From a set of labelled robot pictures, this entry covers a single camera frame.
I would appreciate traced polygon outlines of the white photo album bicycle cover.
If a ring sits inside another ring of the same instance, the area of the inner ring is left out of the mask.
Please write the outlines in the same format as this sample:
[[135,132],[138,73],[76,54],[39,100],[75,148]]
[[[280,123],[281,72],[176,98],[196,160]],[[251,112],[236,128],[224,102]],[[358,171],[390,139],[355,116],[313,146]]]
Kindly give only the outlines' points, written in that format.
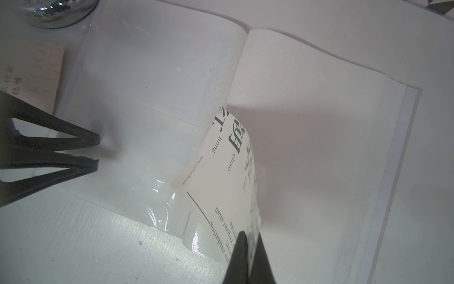
[[281,284],[368,284],[420,91],[273,30],[104,1],[57,116],[99,133],[62,183],[226,266],[262,238]]

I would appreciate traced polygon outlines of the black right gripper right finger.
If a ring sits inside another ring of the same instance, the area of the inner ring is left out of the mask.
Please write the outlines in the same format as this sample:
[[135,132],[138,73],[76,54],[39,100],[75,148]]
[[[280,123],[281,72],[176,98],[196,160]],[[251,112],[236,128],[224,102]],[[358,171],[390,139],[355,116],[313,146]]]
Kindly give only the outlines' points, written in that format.
[[276,284],[261,235],[258,237],[249,283]]

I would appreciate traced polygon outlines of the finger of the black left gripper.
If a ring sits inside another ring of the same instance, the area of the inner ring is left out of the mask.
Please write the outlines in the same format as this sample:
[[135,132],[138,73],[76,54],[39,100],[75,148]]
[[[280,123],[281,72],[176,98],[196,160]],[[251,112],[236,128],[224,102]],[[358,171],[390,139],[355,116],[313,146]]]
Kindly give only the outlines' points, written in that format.
[[1,181],[1,207],[62,182],[98,170],[98,160],[44,150],[9,150],[1,154],[1,169],[58,168],[58,171],[26,179]]
[[[13,119],[71,135],[70,138],[29,137],[22,135]],[[10,94],[1,92],[1,144],[11,144],[31,149],[64,151],[96,146],[100,136],[67,121],[61,120]]]

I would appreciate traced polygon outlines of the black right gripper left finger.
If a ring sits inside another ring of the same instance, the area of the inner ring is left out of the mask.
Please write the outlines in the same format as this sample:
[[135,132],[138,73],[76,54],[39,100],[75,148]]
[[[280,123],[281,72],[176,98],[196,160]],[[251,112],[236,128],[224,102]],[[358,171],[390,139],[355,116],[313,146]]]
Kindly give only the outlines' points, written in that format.
[[248,243],[244,231],[238,234],[223,284],[248,283]]

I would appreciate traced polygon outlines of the white calligraphy card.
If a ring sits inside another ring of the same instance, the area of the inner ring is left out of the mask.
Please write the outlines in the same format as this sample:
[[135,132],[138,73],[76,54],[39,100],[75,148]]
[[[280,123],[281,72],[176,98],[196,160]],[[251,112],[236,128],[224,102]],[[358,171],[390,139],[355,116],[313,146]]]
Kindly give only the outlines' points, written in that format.
[[238,234],[252,266],[260,234],[253,145],[239,119],[220,107],[201,147],[172,183],[208,230],[216,256],[229,263]]

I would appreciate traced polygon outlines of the beige calendar card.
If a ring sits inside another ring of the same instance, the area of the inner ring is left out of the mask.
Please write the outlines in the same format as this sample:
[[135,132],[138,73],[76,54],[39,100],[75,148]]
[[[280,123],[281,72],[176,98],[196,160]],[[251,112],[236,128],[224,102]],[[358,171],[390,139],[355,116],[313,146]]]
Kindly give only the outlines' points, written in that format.
[[65,45],[8,39],[1,42],[1,91],[52,114]]

